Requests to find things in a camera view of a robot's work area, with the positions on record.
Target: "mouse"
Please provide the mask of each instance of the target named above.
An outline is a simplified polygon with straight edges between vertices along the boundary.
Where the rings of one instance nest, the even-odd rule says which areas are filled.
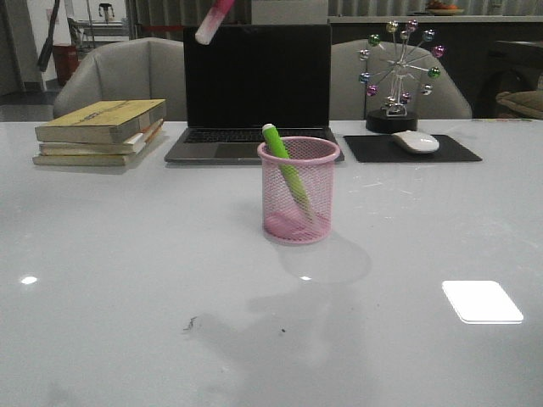
[[[439,148],[439,142],[434,136],[422,131],[398,131],[392,134],[394,141],[410,153],[433,153]]]

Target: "black mouse pad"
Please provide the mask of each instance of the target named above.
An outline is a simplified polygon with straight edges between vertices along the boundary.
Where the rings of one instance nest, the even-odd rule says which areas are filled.
[[[350,150],[361,163],[455,163],[482,161],[475,153],[445,134],[433,134],[439,141],[434,153],[409,153],[395,143],[392,135],[344,136]]]

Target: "colorful ball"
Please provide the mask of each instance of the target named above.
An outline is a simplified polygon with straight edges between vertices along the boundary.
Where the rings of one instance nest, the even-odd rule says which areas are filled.
[[[430,42],[433,41],[435,37],[435,31],[434,30],[426,30],[423,33],[423,41]]]
[[[368,83],[370,81],[370,76],[369,72],[363,72],[358,75],[358,81],[360,83]]]
[[[379,34],[371,34],[369,38],[367,39],[367,42],[372,46],[376,47],[381,43],[381,37]]]
[[[401,104],[408,104],[411,101],[411,94],[409,92],[402,93],[400,96]]]
[[[370,50],[369,49],[361,49],[358,53],[358,58],[360,61],[367,61],[368,58],[370,58]]]
[[[387,23],[387,32],[393,34],[398,30],[398,22],[397,21],[389,21]]]
[[[443,47],[442,45],[436,45],[432,48],[432,55],[434,55],[436,58],[441,58],[444,53],[445,47]]]
[[[434,66],[433,68],[430,68],[428,70],[428,76],[430,78],[439,78],[439,75],[441,75],[441,71],[439,70],[439,68],[437,66]]]
[[[367,87],[366,94],[367,96],[375,96],[378,93],[378,86],[377,85],[370,85]]]
[[[427,96],[430,93],[432,93],[433,89],[434,89],[434,87],[432,85],[430,85],[429,83],[426,83],[426,84],[424,84],[423,88],[421,89],[421,94],[423,94],[424,96]]]
[[[416,20],[409,20],[407,21],[406,23],[406,31],[407,32],[413,32],[417,29],[418,27],[418,21]]]

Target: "pink marker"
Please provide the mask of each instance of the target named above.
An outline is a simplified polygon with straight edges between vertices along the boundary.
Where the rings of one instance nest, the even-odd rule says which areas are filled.
[[[219,25],[224,20],[235,0],[217,0],[202,21],[202,25],[196,31],[196,41],[208,45],[215,35]]]

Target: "book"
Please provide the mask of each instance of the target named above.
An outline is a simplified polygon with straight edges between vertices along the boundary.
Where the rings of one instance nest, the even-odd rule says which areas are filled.
[[[155,121],[143,132],[136,133],[122,143],[90,142],[42,142],[41,155],[94,155],[94,154],[132,154],[139,153],[162,126],[162,119]]]
[[[143,148],[148,146],[160,131],[161,125],[157,126],[148,134]],[[32,157],[32,162],[36,165],[75,165],[75,166],[118,166],[127,165],[133,161],[142,151],[140,148],[137,152],[129,154],[112,154],[112,153],[96,153],[96,154],[66,154],[66,155],[46,155],[39,153]]]
[[[122,143],[165,118],[165,99],[100,101],[36,127],[39,142]]]

